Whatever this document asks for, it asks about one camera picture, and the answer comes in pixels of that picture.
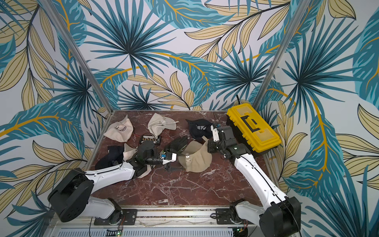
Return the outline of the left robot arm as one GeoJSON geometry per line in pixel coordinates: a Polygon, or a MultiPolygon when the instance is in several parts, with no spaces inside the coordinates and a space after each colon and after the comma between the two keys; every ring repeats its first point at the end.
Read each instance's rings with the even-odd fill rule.
{"type": "Polygon", "coordinates": [[[118,165],[90,171],[75,168],[48,195],[48,201],[63,223],[78,217],[94,217],[110,225],[119,225],[125,213],[116,201],[112,198],[96,198],[92,194],[115,183],[141,177],[149,167],[162,165],[168,170],[187,144],[188,139],[181,137],[159,152],[154,142],[144,141],[130,159],[122,160],[118,165]]]}

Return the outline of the cream Colorado cap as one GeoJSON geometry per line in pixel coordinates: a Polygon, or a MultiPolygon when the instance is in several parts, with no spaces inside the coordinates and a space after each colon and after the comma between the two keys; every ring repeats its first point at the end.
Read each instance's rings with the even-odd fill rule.
{"type": "MultiPolygon", "coordinates": [[[[136,148],[131,148],[128,144],[124,143],[124,152],[123,152],[123,161],[126,162],[132,158],[132,156],[136,153],[136,148]]],[[[147,165],[147,170],[138,176],[138,178],[143,178],[147,176],[152,171],[152,167],[147,165]]]]}

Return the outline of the navy black cap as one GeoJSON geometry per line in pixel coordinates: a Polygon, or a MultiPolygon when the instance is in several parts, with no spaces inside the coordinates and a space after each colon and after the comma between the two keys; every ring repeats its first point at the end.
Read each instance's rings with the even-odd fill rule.
{"type": "Polygon", "coordinates": [[[104,169],[113,166],[117,166],[123,163],[123,146],[108,146],[108,154],[102,157],[97,164],[95,169],[104,169]]]}

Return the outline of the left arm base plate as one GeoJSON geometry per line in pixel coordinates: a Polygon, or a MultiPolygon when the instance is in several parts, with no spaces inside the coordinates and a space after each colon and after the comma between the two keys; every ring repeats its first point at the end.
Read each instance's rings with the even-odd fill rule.
{"type": "Polygon", "coordinates": [[[95,218],[95,226],[133,226],[137,217],[137,209],[115,210],[107,219],[95,218]]]}

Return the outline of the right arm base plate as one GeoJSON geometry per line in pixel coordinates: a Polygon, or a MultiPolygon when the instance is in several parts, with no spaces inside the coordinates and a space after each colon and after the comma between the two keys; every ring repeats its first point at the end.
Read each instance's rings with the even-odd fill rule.
{"type": "Polygon", "coordinates": [[[237,211],[232,208],[216,208],[210,217],[216,220],[218,225],[243,225],[253,224],[259,221],[257,213],[242,213],[238,215],[237,211]]]}

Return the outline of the tan khaki cap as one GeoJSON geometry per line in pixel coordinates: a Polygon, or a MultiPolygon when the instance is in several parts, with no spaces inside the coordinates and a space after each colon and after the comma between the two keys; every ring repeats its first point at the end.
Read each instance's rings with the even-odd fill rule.
{"type": "Polygon", "coordinates": [[[201,144],[197,141],[191,141],[189,145],[181,152],[178,161],[186,172],[201,173],[207,170],[212,163],[212,154],[207,150],[208,139],[203,136],[201,144]]]}

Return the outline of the white perforated cap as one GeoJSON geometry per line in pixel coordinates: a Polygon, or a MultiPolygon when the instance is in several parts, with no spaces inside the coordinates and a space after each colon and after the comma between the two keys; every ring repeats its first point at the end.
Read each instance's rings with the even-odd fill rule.
{"type": "Polygon", "coordinates": [[[158,137],[165,129],[176,130],[179,121],[155,113],[148,123],[149,132],[158,137]]]}

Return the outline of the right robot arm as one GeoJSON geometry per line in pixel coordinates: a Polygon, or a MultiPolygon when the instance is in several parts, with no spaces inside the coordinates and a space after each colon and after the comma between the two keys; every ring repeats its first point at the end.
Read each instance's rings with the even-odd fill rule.
{"type": "Polygon", "coordinates": [[[300,237],[301,204],[289,198],[263,172],[253,154],[238,143],[230,126],[211,127],[213,138],[208,152],[220,153],[245,177],[257,194],[262,206],[246,200],[235,201],[231,206],[233,221],[247,221],[260,227],[266,237],[300,237]]]}

